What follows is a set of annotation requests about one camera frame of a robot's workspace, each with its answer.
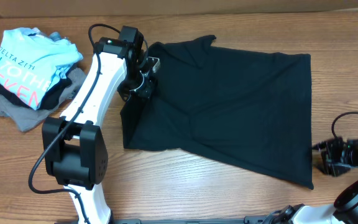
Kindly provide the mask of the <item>black t-shirt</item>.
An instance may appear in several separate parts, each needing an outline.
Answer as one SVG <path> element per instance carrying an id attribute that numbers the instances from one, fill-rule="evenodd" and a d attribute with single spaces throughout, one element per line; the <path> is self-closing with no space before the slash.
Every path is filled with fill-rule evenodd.
<path id="1" fill-rule="evenodd" d="M 180 148 L 313 187 L 311 57 L 214 46 L 214 35 L 149 47 L 160 60 L 149 100 L 121 110 L 126 149 Z"/>

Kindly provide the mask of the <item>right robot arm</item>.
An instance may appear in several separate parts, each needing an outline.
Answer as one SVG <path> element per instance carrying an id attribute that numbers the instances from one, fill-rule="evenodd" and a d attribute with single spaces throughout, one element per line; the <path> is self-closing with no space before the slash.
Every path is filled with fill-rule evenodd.
<path id="1" fill-rule="evenodd" d="M 323 149 L 323 173 L 338 176 L 358 167 L 358 139 L 330 139 L 315 145 Z M 263 223 L 358 223 L 358 180 L 346 188 L 334 203 L 320 207 L 304 204 L 272 212 Z"/>

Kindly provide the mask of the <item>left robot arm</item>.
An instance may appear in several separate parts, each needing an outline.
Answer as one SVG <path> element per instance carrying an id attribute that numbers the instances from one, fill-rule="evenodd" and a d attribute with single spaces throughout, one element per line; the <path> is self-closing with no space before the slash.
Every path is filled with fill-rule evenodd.
<path id="1" fill-rule="evenodd" d="M 67 192 L 78 223 L 113 223 L 102 181 L 108 151 L 101 132 L 115 93 L 125 102 L 122 111 L 124 142 L 128 143 L 146 102 L 157 85 L 154 74 L 160 60 L 149 56 L 143 34 L 124 26 L 118 38 L 92 41 L 93 60 L 79 92 L 59 118 L 42 126 L 44 152 L 33 166 L 29 188 L 38 194 Z"/>

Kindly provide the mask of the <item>folded black shirt in stack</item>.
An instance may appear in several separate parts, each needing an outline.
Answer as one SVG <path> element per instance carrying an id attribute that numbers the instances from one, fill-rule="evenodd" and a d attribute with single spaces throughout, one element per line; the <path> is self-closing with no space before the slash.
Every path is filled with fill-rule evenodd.
<path id="1" fill-rule="evenodd" d="M 33 110 L 50 110 L 57 106 L 59 97 L 71 84 L 68 74 L 61 78 L 38 76 L 13 65 L 0 70 L 0 95 L 13 105 Z"/>

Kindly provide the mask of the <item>light blue printed t-shirt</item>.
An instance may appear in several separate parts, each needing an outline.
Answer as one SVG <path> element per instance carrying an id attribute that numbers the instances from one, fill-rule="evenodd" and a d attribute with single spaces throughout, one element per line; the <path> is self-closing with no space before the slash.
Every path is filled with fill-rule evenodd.
<path id="1" fill-rule="evenodd" d="M 83 59 L 67 39 L 53 40 L 37 28 L 5 30 L 0 45 L 0 84 L 33 110 L 71 66 Z"/>

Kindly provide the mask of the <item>folded grey shirt in stack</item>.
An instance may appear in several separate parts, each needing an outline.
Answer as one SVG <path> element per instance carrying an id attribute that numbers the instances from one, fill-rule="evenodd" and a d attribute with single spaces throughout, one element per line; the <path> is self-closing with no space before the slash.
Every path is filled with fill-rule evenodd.
<path id="1" fill-rule="evenodd" d="M 60 37 L 58 32 L 46 36 L 53 40 L 65 39 Z M 0 95 L 0 116 L 11 118 L 22 132 L 30 131 L 36 127 L 41 121 L 57 110 L 64 101 L 73 98 L 82 86 L 86 75 L 82 69 L 78 68 L 77 64 L 78 62 L 73 64 L 67 72 L 68 77 L 72 80 L 72 84 L 65 88 L 62 95 L 59 97 L 57 106 L 50 110 L 33 110 L 31 108 L 13 105 L 8 102 L 5 97 Z"/>

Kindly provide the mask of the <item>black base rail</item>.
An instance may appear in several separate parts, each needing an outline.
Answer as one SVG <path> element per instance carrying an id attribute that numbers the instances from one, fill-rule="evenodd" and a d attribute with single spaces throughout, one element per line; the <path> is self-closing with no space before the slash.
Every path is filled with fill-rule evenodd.
<path id="1" fill-rule="evenodd" d="M 140 220 L 115 219 L 114 224 L 259 224 L 265 216 L 246 216 L 244 218 L 187 219 L 187 220 Z"/>

